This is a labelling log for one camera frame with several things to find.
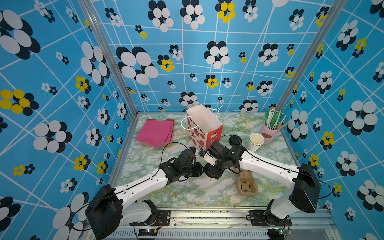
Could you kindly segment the single white paper cup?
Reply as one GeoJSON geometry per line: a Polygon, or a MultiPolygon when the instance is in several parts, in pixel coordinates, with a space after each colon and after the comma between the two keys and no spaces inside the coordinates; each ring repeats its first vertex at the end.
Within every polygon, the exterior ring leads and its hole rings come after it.
{"type": "Polygon", "coordinates": [[[216,181],[215,178],[210,178],[210,177],[208,177],[208,176],[206,176],[206,179],[207,179],[209,182],[215,182],[215,181],[216,181]]]}

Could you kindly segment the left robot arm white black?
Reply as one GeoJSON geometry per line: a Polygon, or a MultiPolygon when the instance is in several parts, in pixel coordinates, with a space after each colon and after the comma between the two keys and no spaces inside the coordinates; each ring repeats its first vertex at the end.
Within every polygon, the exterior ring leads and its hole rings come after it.
{"type": "Polygon", "coordinates": [[[204,168],[197,162],[197,149],[183,150],[176,158],[161,163],[152,173],[123,186],[111,187],[107,184],[99,189],[89,202],[85,215],[97,240],[112,234],[121,224],[145,222],[154,219],[156,206],[144,201],[138,207],[132,204],[147,194],[164,188],[181,178],[199,177],[204,168]]]}

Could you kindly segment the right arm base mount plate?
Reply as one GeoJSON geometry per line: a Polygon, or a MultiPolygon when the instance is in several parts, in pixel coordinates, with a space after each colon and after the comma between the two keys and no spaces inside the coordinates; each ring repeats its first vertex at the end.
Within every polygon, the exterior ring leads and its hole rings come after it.
{"type": "Polygon", "coordinates": [[[291,227],[292,221],[290,216],[285,217],[284,219],[275,218],[272,215],[266,216],[265,211],[263,210],[252,210],[249,211],[246,215],[246,220],[251,222],[253,227],[278,227],[278,228],[287,228],[291,227]]]}

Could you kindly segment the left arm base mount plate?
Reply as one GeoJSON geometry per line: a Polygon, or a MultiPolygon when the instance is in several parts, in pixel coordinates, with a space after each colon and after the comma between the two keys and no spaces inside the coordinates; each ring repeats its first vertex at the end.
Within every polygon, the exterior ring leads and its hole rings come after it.
{"type": "Polygon", "coordinates": [[[148,227],[163,227],[169,226],[171,220],[171,210],[158,210],[155,217],[149,217],[144,222],[131,223],[130,226],[148,226],[148,227]]]}

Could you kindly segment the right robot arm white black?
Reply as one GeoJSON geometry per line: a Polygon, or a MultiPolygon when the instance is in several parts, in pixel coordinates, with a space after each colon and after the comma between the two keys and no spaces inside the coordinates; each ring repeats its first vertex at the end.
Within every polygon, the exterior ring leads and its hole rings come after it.
{"type": "Polygon", "coordinates": [[[307,164],[286,165],[261,157],[241,145],[231,148],[215,141],[200,156],[207,162],[205,173],[209,178],[219,179],[225,170],[239,170],[261,174],[284,185],[289,192],[269,202],[262,219],[270,226],[277,226],[297,211],[313,214],[321,191],[321,183],[314,170],[307,164]]]}

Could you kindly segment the white paper cup stack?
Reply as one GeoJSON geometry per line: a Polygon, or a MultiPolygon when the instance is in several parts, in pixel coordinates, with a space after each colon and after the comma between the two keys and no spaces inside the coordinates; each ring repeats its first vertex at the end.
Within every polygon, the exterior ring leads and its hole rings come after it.
{"type": "Polygon", "coordinates": [[[247,149],[256,152],[265,142],[265,138],[259,133],[252,133],[249,137],[247,149]]]}

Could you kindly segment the brown pulp cup carrier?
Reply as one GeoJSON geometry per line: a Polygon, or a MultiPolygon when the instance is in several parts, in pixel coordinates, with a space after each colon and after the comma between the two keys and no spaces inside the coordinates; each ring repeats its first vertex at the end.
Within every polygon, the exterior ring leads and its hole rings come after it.
{"type": "Polygon", "coordinates": [[[250,171],[240,171],[236,183],[237,190],[243,197],[253,197],[259,191],[258,183],[250,171]]]}

